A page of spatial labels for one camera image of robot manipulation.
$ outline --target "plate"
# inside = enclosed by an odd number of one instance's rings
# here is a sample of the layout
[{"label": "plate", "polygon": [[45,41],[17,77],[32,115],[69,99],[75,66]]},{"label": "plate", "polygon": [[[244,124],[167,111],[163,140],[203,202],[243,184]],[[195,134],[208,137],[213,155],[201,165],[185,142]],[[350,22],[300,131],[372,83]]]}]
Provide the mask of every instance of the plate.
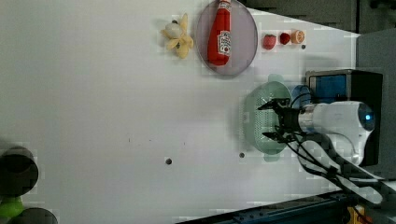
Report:
[{"label": "plate", "polygon": [[210,3],[197,23],[195,43],[202,61],[221,75],[239,75],[253,62],[258,45],[256,22],[248,9],[237,1],[231,1],[231,57],[223,66],[215,66],[207,60],[207,42],[219,1]]}]

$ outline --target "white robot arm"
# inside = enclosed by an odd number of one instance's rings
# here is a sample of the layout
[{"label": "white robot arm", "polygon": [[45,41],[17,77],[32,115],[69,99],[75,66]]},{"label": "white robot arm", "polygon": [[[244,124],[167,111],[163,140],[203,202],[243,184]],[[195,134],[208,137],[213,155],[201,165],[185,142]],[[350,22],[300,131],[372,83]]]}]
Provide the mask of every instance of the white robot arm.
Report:
[{"label": "white robot arm", "polygon": [[364,158],[366,141],[375,127],[373,110],[361,102],[307,105],[298,117],[305,133],[327,134],[337,152],[355,165]]},{"label": "white robot arm", "polygon": [[290,149],[289,143],[298,143],[297,150],[292,150],[308,173],[323,176],[368,203],[382,204],[390,199],[396,205],[395,189],[387,186],[384,178],[359,167],[375,127],[375,115],[369,106],[346,101],[295,109],[289,107],[287,99],[274,99],[258,109],[273,109],[278,114],[276,132],[263,135],[287,143]]}]

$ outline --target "red ketchup bottle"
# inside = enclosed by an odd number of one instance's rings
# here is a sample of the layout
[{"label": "red ketchup bottle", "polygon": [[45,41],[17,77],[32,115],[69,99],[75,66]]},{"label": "red ketchup bottle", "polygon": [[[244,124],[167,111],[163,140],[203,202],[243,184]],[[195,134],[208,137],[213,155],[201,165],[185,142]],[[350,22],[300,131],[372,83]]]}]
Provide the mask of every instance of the red ketchup bottle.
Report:
[{"label": "red ketchup bottle", "polygon": [[207,43],[207,59],[222,66],[231,56],[231,0],[220,0]]}]

